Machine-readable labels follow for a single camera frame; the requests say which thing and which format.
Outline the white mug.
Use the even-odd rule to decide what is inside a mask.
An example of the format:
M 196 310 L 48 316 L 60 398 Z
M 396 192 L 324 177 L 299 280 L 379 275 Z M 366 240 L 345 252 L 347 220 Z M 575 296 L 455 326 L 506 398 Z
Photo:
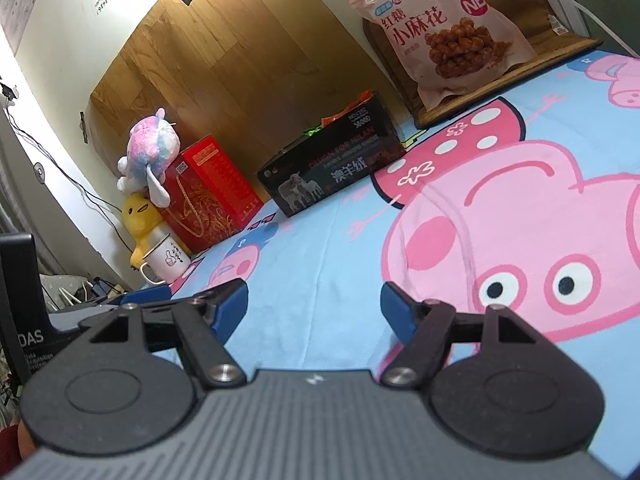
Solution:
M 171 235 L 166 235 L 144 256 L 140 273 L 152 285 L 171 284 L 189 269 L 191 258 Z

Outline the green snack packet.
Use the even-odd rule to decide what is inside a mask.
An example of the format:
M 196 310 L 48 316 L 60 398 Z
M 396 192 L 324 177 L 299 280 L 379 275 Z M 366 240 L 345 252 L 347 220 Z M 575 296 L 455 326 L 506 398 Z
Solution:
M 303 132 L 303 136 L 313 136 L 315 133 L 318 133 L 323 129 L 322 125 L 318 125 L 317 127 L 307 129 Z

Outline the black cardboard box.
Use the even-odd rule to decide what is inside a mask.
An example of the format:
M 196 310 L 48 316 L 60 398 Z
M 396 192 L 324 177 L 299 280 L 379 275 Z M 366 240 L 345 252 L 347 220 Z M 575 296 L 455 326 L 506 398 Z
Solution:
M 405 155 L 393 119 L 373 91 L 366 102 L 313 136 L 301 135 L 257 171 L 292 217 Z

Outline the pastel plush toy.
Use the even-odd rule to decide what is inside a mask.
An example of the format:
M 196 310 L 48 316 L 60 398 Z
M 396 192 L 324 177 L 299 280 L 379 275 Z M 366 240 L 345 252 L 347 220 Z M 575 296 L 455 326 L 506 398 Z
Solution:
M 170 195 L 164 187 L 166 172 L 178 157 L 180 146 L 163 108 L 139 120 L 129 131 L 126 154 L 117 162 L 119 192 L 131 195 L 146 188 L 155 207 L 167 208 Z

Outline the red gift bag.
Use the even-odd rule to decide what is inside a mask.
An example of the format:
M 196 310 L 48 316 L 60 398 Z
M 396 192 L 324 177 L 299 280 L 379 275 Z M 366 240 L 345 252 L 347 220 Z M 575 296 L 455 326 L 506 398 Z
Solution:
M 194 254 L 242 231 L 264 204 L 212 136 L 178 155 L 164 187 L 170 204 L 160 214 Z

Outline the pink snack bag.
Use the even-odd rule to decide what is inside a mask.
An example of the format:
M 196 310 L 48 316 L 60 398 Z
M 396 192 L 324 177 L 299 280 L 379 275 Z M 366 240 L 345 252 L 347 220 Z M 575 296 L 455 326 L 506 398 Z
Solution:
M 535 57 L 514 23 L 486 0 L 349 0 L 381 26 L 420 99 L 432 110 Z

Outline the wooden board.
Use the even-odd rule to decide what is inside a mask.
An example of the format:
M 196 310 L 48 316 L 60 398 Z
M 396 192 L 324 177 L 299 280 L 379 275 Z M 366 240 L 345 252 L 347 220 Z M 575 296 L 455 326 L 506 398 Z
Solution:
M 106 166 L 130 128 L 164 110 L 183 146 L 215 138 L 242 174 L 374 90 L 397 90 L 322 0 L 157 0 L 94 88 L 89 138 Z

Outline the brown seat cushion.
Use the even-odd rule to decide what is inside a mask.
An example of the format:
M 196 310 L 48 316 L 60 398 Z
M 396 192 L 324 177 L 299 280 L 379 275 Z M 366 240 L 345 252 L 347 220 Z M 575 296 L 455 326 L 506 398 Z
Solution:
M 600 46 L 547 0 L 349 0 L 414 123 L 434 124 Z

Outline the yellow plush toy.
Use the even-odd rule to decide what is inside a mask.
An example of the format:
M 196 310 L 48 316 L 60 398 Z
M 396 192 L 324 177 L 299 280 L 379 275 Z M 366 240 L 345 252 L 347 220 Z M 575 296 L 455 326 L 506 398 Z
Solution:
M 122 205 L 122 223 L 134 239 L 130 264 L 139 269 L 144 256 L 170 233 L 168 224 L 143 194 L 128 196 Z

